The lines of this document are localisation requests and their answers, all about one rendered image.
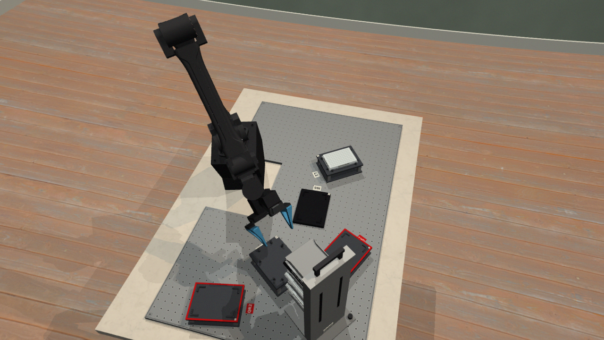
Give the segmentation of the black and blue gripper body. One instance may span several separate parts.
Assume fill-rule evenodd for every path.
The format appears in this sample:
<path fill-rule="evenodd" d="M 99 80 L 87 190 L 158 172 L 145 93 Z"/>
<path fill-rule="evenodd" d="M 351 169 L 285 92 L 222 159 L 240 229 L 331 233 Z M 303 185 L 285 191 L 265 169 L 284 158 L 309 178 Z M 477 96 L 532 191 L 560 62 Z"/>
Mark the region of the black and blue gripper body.
<path fill-rule="evenodd" d="M 290 206 L 290 205 L 291 205 L 291 203 L 283 203 L 282 201 L 280 202 L 280 204 L 281 204 L 281 209 L 280 209 L 280 211 L 281 211 L 281 210 L 284 210 L 286 207 L 288 207 L 288 206 Z M 277 213 L 279 213 L 279 212 L 277 212 Z M 268 215 L 268 214 L 269 214 L 269 216 L 270 216 L 270 217 L 272 217 L 272 216 L 276 215 L 277 213 L 272 214 L 272 215 L 270 215 L 270 214 L 269 214 L 267 211 L 264 211 L 264 212 L 263 212 L 262 214 L 260 214 L 260 215 L 255 215 L 255 214 L 253 213 L 253 214 L 251 214 L 250 216 L 248 216 L 248 217 L 247 217 L 247 218 L 248 218 L 248 220 L 250 221 L 250 223 L 249 223 L 249 224 L 247 224 L 246 226 L 244 226 L 244 228 L 246 228 L 246 229 L 248 229 L 248 230 L 251 230 L 251 228 L 253 228 L 253 227 L 255 226 L 255 223 L 256 223 L 256 222 L 258 222 L 258 221 L 260 221 L 262 218 L 265 218 L 265 216 L 266 216 L 266 215 Z"/>

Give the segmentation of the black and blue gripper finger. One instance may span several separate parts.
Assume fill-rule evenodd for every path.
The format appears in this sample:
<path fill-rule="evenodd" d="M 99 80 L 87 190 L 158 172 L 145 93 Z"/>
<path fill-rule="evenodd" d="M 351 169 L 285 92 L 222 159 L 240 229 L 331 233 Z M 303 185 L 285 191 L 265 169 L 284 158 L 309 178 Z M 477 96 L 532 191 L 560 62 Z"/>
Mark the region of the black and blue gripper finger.
<path fill-rule="evenodd" d="M 262 235 L 262 233 L 261 233 L 261 231 L 260 231 L 260 229 L 259 229 L 259 227 L 258 227 L 258 226 L 254 226 L 253 228 L 251 228 L 251 229 L 246 229 L 246 230 L 247 230 L 248 232 L 250 232 L 252 235 L 254 235 L 255 237 L 257 237 L 257 238 L 258 238 L 258 240 L 259 240 L 260 242 L 262 242 L 262 243 L 263 243 L 263 245 L 267 246 L 267 245 L 266 245 L 265 238 L 263 237 L 263 235 Z"/>
<path fill-rule="evenodd" d="M 283 215 L 285 221 L 289 225 L 289 227 L 293 230 L 293 207 L 290 205 L 286 207 L 284 210 L 281 210 L 281 215 Z"/>

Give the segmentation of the white well plate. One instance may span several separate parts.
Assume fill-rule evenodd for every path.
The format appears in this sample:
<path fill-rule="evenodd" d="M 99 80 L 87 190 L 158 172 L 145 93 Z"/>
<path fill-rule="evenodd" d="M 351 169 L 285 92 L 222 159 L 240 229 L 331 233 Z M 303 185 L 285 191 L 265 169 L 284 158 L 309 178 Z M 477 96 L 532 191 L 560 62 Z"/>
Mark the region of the white well plate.
<path fill-rule="evenodd" d="M 298 284 L 296 284 L 296 282 L 293 280 L 293 278 L 288 273 L 285 273 L 284 276 L 290 281 L 291 284 L 293 284 L 294 288 L 296 288 L 296 290 L 303 297 L 303 290 L 298 286 Z"/>
<path fill-rule="evenodd" d="M 288 290 L 292 293 L 292 295 L 295 297 L 295 299 L 301 304 L 301 306 L 303 307 L 303 301 L 300 299 L 300 297 L 296 294 L 296 292 L 294 291 L 293 288 L 291 288 L 291 286 L 287 283 L 285 284 L 285 287 L 288 288 Z"/>
<path fill-rule="evenodd" d="M 322 157 L 329 171 L 358 163 L 350 148 L 339 149 L 335 152 L 326 153 Z"/>

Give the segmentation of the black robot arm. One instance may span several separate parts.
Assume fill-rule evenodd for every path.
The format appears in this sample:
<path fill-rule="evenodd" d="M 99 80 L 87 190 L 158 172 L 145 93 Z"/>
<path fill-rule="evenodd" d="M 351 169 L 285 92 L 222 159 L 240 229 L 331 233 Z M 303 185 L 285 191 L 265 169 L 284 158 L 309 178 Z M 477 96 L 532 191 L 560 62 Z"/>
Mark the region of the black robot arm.
<path fill-rule="evenodd" d="M 249 152 L 246 141 L 249 140 L 247 127 L 243 127 L 239 115 L 229 114 L 214 87 L 213 80 L 202 59 L 199 46 L 207 42 L 195 15 L 187 13 L 169 21 L 158 23 L 153 30 L 166 58 L 177 56 L 184 65 L 198 91 L 198 95 L 211 119 L 208 124 L 220 157 L 225 157 L 233 180 L 239 182 L 243 196 L 250 203 L 255 215 L 267 211 L 270 215 L 281 209 L 281 200 L 276 191 L 266 188 L 263 191 L 257 174 L 258 160 L 254 151 Z M 198 35 L 198 36 L 197 36 Z M 194 40 L 196 38 L 196 41 Z M 175 47 L 175 50 L 173 48 Z"/>

